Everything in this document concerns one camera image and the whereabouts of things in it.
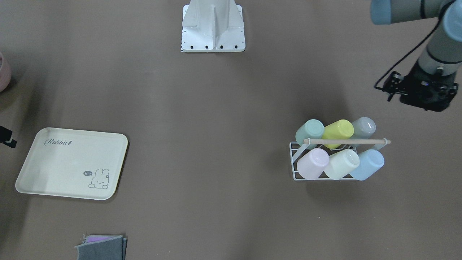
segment white metal pedestal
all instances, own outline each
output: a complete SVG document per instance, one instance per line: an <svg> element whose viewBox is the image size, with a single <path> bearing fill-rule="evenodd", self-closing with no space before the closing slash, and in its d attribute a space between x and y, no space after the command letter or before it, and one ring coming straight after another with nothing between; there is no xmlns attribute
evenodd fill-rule
<svg viewBox="0 0 462 260"><path fill-rule="evenodd" d="M234 0L191 0L183 8L183 52L245 50L242 7Z"/></svg>

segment brown floor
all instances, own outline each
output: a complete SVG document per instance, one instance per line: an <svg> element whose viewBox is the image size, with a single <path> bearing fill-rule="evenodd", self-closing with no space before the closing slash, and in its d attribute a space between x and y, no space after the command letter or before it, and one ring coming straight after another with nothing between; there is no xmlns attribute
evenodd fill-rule
<svg viewBox="0 0 462 260"><path fill-rule="evenodd" d="M187 0L0 2L15 78L0 125L18 140L0 146L0 259L76 259L82 234L124 234L127 260L460 259L462 97L436 113L372 88L436 20L375 26L364 0L237 3L245 52L184 54ZM392 140L380 172L291 179L298 127L361 116ZM117 193L18 193L44 127L125 134Z"/></svg>

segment purple cloth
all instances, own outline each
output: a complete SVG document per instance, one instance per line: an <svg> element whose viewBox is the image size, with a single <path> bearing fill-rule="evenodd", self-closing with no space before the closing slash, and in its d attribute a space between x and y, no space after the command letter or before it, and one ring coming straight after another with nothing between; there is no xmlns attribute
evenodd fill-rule
<svg viewBox="0 0 462 260"><path fill-rule="evenodd" d="M85 238L84 243L91 243L95 241L101 241L101 240L106 240L109 238L116 237L116 235L89 235L88 237Z"/></svg>

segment black cable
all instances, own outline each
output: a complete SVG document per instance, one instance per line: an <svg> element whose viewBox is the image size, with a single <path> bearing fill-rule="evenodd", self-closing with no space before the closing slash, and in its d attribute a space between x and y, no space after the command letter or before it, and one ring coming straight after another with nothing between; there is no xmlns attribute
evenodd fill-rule
<svg viewBox="0 0 462 260"><path fill-rule="evenodd" d="M451 1L451 2L448 2L446 5L443 6L443 8L441 8L441 12L440 12L440 15L438 17L438 22L436 23L435 27L433 28L433 30L427 35L425 36L425 38L417 45L415 46L410 52L408 52L406 55L403 56L403 58L401 58L397 63L395 63L388 71L387 73L385 73L379 80L377 80L377 82L375 83L374 85L374 88L375 89L383 89L383 87L377 87L377 85L390 73L390 71L392 71L396 66L398 66L398 64L400 64L402 61L404 61L404 59L406 59L409 55L411 55L411 53L413 53L415 50L417 50L422 44L424 44L424 42L426 40L428 40L428 38L430 38L430 36L432 36L432 34L436 31L436 29L438 28L438 26L440 25L441 21L443 20L443 16L444 14L446 13L446 10L448 9L448 7L454 3L454 1Z"/></svg>

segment white cup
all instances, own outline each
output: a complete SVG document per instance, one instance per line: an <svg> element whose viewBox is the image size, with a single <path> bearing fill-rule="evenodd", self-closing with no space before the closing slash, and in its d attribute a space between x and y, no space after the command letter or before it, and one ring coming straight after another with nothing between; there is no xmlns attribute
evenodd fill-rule
<svg viewBox="0 0 462 260"><path fill-rule="evenodd" d="M297 170L300 176L307 180L319 178L329 164L329 155L320 148L314 148L305 154L297 162Z"/></svg>
<svg viewBox="0 0 462 260"><path fill-rule="evenodd" d="M11 67L0 52L0 92L10 84Z"/></svg>
<svg viewBox="0 0 462 260"><path fill-rule="evenodd" d="M324 172L333 180L340 180L359 166L359 156L351 149L340 151L330 156Z"/></svg>

